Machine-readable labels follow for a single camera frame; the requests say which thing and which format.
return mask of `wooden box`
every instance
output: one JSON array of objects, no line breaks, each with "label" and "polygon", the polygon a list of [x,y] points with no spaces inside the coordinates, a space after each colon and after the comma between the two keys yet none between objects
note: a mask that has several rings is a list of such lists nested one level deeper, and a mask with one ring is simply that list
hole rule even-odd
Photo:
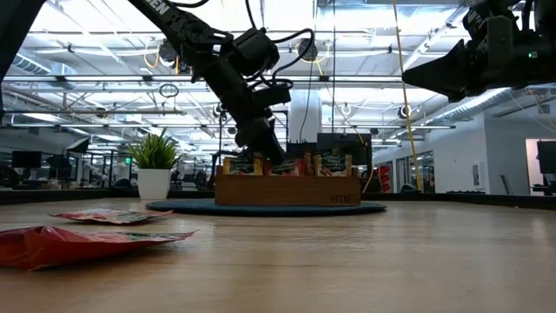
[{"label": "wooden box", "polygon": [[217,168],[215,203],[220,205],[361,204],[357,170],[352,177],[235,176]]}]

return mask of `table surface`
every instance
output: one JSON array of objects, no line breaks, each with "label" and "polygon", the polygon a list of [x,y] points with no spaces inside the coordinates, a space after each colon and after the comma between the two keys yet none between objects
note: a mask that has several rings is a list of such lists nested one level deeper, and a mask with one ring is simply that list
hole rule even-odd
[{"label": "table surface", "polygon": [[172,215],[83,225],[47,212],[144,210],[133,199],[0,207],[0,230],[176,232],[184,242],[23,272],[0,268],[0,312],[549,312],[556,212],[463,203],[384,203],[366,216]]}]

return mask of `white pot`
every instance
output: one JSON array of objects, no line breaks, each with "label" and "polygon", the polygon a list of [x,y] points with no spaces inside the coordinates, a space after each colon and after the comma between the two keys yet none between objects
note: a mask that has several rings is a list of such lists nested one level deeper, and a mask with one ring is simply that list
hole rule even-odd
[{"label": "white pot", "polygon": [[170,191],[170,170],[139,169],[137,185],[142,200],[165,200]]}]

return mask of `ceiling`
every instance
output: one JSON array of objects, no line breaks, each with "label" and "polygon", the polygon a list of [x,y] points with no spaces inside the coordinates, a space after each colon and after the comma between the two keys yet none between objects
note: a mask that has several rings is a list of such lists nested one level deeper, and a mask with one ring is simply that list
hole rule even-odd
[{"label": "ceiling", "polygon": [[[467,8],[460,7],[461,2],[398,0],[400,50],[405,69],[444,56],[459,40],[468,39],[460,22]],[[267,28],[273,39],[307,27],[316,30],[320,62],[316,65],[299,62],[281,72],[282,76],[353,78],[336,83],[334,92],[330,91],[330,83],[312,85],[320,90],[323,123],[331,123],[331,93],[336,103],[351,109],[347,119],[353,125],[403,123],[397,114],[404,105],[404,95],[396,22],[390,0],[336,0],[335,7],[333,1],[327,0],[251,0],[250,5],[257,26]],[[213,28],[230,31],[236,37],[250,27],[243,1],[211,0],[190,12]],[[161,31],[127,0],[47,1],[18,55],[30,60],[37,71],[46,70],[44,74],[47,75],[100,77],[94,82],[67,85],[14,82],[10,78],[36,72],[30,72],[29,67],[12,66],[3,88],[3,96],[8,100],[5,105],[8,110],[46,110],[52,116],[54,110],[75,111],[75,114],[57,115],[56,118],[67,123],[187,124],[191,127],[171,128],[169,133],[189,147],[192,155],[207,156],[218,148],[218,127],[195,128],[193,125],[218,123],[213,114],[218,98],[204,83],[173,81],[171,83],[180,92],[176,97],[166,98],[161,95],[160,87],[167,82],[143,82],[141,79],[105,82],[105,76],[127,75],[165,75],[172,79],[175,74],[172,64],[157,61],[158,46],[163,39]],[[279,45],[281,60],[277,67],[296,57],[295,47],[300,40]],[[377,76],[390,80],[377,80]],[[307,83],[301,81],[295,88],[306,89]],[[407,86],[407,99],[414,109],[415,122],[448,105],[444,96],[412,86]],[[273,109],[287,110],[288,106],[289,103],[285,103]],[[118,113],[105,117],[85,114],[84,111],[89,110],[117,110]],[[347,123],[338,110],[334,116],[336,124]],[[35,117],[19,116],[21,120],[17,121],[43,123],[50,118]],[[276,119],[279,123],[286,122],[283,115],[276,115]],[[228,127],[233,122],[227,121],[227,124]],[[106,133],[106,130],[86,127],[73,129],[90,134]],[[119,137],[130,141],[142,135],[137,129],[118,130],[118,133]],[[285,129],[279,127],[276,133],[285,143]],[[228,148],[234,149],[233,136],[227,130],[223,134]],[[379,138],[391,135],[391,130],[383,130]]]}]

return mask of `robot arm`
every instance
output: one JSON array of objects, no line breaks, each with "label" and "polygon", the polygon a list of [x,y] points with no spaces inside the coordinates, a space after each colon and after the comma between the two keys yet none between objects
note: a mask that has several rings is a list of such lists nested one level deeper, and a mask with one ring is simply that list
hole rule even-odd
[{"label": "robot arm", "polygon": [[[265,31],[252,28],[234,39],[231,34],[211,28],[168,0],[129,1],[166,35],[182,60],[191,67],[193,81],[204,78],[219,97],[222,107],[236,121],[236,143],[260,151],[273,163],[281,163],[283,150],[268,121],[272,116],[268,106],[290,101],[288,87],[275,85],[253,91],[244,78],[270,70],[280,58],[276,45]],[[215,46],[220,46],[219,52],[215,52]]]},{"label": "robot arm", "polygon": [[[522,30],[508,6],[516,0],[476,2],[463,19],[471,40],[461,40],[445,56],[407,70],[403,81],[438,92],[450,102],[488,89],[525,88],[556,82],[556,2],[527,0]],[[536,30],[529,30],[535,4]]]}]

